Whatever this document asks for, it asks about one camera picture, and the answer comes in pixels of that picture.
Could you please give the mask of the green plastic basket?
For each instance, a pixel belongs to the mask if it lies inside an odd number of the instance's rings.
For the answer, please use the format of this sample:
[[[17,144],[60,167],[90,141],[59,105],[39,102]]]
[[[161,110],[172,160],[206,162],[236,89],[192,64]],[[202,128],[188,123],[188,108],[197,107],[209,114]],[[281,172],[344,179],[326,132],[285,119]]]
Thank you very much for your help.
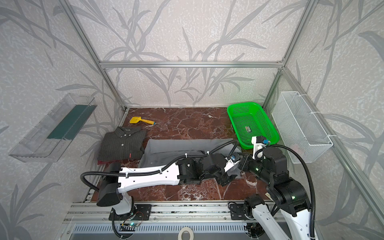
[[[254,102],[233,104],[227,107],[227,113],[244,150],[253,148],[252,137],[255,136],[266,137],[272,145],[279,142],[278,131],[259,104]],[[251,133],[246,131],[247,126],[251,128]]]

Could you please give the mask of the light grey long sleeve shirt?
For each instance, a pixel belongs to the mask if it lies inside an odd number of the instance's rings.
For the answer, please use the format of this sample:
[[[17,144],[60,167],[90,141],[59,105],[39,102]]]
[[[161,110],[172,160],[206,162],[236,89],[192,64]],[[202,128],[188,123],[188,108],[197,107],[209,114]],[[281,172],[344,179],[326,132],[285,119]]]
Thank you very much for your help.
[[[158,167],[168,164],[181,155],[203,155],[207,151],[230,141],[230,139],[213,140],[154,140],[150,139],[139,162],[139,168]]]

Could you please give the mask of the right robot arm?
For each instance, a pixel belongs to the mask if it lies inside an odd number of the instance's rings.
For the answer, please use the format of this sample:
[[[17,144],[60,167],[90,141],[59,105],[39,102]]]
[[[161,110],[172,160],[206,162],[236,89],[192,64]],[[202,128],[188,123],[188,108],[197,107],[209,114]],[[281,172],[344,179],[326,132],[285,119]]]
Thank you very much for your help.
[[[306,163],[302,162],[310,187],[307,192],[301,183],[290,177],[283,149],[295,153],[285,146],[267,146],[257,150],[253,157],[241,157],[239,169],[254,174],[267,184],[267,193],[281,210],[291,234],[285,233],[258,194],[244,200],[245,214],[256,220],[271,240],[314,240],[317,237],[316,197],[311,174]]]

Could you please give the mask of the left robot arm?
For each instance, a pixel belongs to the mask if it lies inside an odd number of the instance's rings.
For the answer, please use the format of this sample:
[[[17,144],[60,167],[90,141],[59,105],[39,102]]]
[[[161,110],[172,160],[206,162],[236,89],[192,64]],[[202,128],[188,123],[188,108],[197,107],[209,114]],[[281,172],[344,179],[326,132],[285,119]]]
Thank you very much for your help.
[[[112,217],[129,218],[138,211],[129,191],[159,185],[199,185],[215,179],[225,186],[236,178],[228,171],[238,164],[235,157],[239,142],[231,140],[202,155],[184,154],[163,166],[123,168],[112,163],[108,171],[90,171],[80,175],[83,184],[97,192],[97,206],[110,207]]]

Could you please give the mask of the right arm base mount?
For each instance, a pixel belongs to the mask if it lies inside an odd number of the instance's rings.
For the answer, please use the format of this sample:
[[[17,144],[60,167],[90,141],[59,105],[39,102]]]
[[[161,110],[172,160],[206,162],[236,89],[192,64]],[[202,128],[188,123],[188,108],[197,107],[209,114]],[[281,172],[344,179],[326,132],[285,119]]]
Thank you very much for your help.
[[[232,220],[255,220],[255,218],[245,210],[244,204],[229,202],[228,208],[230,210]],[[244,231],[251,239],[259,239],[259,237],[265,234],[264,229],[257,222],[246,223]]]

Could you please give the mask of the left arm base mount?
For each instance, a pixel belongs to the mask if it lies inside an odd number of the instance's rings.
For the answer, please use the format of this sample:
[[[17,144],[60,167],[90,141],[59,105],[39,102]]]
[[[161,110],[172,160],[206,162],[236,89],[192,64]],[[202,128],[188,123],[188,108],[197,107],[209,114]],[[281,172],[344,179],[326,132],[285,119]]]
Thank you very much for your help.
[[[121,222],[118,232],[134,232],[143,221],[148,221],[150,218],[152,205],[150,204],[137,204],[134,206],[132,212],[124,215],[117,215],[114,210],[109,215],[109,220],[114,219],[114,223]]]

